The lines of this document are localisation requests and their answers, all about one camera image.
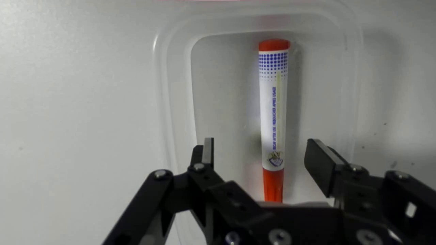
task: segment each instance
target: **transparent bin wall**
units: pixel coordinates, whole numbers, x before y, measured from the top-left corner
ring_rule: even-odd
[[[216,171],[263,201],[258,44],[296,43],[291,60],[285,202],[325,201],[304,169],[307,139],[352,160],[357,113],[360,29],[338,2],[180,6],[156,40],[175,172],[193,148],[216,138]],[[189,214],[176,220],[182,244],[205,244]]]

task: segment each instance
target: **marker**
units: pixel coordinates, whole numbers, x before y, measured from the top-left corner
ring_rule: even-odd
[[[287,137],[288,55],[287,40],[259,44],[262,168],[266,202],[284,201]]]

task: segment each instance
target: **orange marker cap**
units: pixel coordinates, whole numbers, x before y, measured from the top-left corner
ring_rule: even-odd
[[[259,52],[285,51],[291,50],[288,40],[266,40],[259,44]]]
[[[263,194],[266,202],[284,202],[284,171],[269,172],[263,169]]]

